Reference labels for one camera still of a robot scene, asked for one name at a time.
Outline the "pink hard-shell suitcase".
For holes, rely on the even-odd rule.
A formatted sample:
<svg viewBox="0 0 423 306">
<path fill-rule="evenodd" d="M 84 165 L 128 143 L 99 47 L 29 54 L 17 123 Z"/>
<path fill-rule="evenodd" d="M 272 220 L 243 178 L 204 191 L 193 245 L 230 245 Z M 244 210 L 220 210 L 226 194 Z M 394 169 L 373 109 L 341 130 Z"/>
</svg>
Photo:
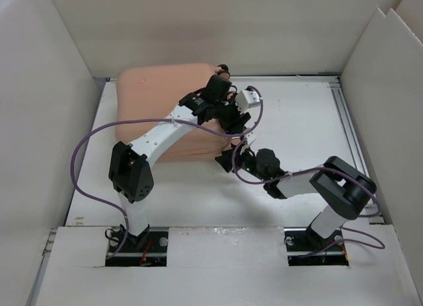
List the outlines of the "pink hard-shell suitcase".
<svg viewBox="0 0 423 306">
<path fill-rule="evenodd" d="M 226 65 L 187 63 L 133 67 L 116 82 L 117 120 L 167 118 L 188 93 L 205 87 Z M 184 135 L 159 158 L 160 162 L 209 161 L 230 144 L 230 139 L 200 129 Z"/>
</svg>

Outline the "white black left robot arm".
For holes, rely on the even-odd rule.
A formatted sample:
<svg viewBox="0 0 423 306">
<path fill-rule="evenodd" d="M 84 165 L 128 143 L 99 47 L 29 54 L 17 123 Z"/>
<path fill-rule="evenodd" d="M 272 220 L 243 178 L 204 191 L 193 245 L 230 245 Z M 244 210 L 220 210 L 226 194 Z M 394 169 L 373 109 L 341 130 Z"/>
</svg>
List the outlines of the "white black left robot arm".
<svg viewBox="0 0 423 306">
<path fill-rule="evenodd" d="M 203 88 L 184 96 L 169 116 L 155 122 L 137 139 L 119 141 L 112 149 L 108 177 L 117 191 L 126 213 L 125 226 L 120 228 L 121 244 L 138 251 L 149 236 L 144 199 L 154 187 L 151 169 L 170 147 L 193 130 L 204 130 L 233 139 L 250 132 L 248 109 L 258 104 L 258 97 L 249 102 L 243 93 L 231 93 L 229 71 L 222 65 Z"/>
</svg>

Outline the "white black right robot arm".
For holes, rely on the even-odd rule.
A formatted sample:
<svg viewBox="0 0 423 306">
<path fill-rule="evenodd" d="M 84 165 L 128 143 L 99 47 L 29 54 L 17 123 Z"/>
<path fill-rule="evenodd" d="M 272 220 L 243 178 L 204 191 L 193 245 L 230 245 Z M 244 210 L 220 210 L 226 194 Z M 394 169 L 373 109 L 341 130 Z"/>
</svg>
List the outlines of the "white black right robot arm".
<svg viewBox="0 0 423 306">
<path fill-rule="evenodd" d="M 375 194 L 374 181 L 337 156 L 321 166 L 288 172 L 280 167 L 273 150 L 232 146 L 215 161 L 226 172 L 244 170 L 258 180 L 256 184 L 275 199 L 288 199 L 305 194 L 318 194 L 327 206 L 305 230 L 309 250 L 323 250 L 335 245 L 335 232 L 348 221 L 357 219 Z"/>
</svg>

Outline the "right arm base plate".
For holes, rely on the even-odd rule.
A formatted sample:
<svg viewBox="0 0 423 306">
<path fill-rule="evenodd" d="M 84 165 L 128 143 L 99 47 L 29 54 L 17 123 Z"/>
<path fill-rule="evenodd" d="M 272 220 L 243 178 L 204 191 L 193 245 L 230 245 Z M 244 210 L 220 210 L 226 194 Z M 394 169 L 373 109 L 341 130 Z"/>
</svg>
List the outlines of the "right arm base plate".
<svg viewBox="0 0 423 306">
<path fill-rule="evenodd" d="M 348 266 L 344 245 L 336 243 L 343 239 L 336 229 L 327 239 L 309 231 L 306 227 L 284 229 L 284 244 L 289 266 Z"/>
</svg>

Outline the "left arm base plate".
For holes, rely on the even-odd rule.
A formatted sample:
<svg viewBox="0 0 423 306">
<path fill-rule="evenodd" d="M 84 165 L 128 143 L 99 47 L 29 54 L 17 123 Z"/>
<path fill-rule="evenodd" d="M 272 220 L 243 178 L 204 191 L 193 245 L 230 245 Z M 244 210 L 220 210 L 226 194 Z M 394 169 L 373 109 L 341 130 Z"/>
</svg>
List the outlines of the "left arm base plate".
<svg viewBox="0 0 423 306">
<path fill-rule="evenodd" d="M 140 248 L 126 242 L 116 254 L 116 249 L 123 239 L 123 232 L 107 229 L 109 240 L 105 266 L 107 267 L 165 267 L 167 265 L 168 228 L 151 228 L 147 241 Z"/>
</svg>

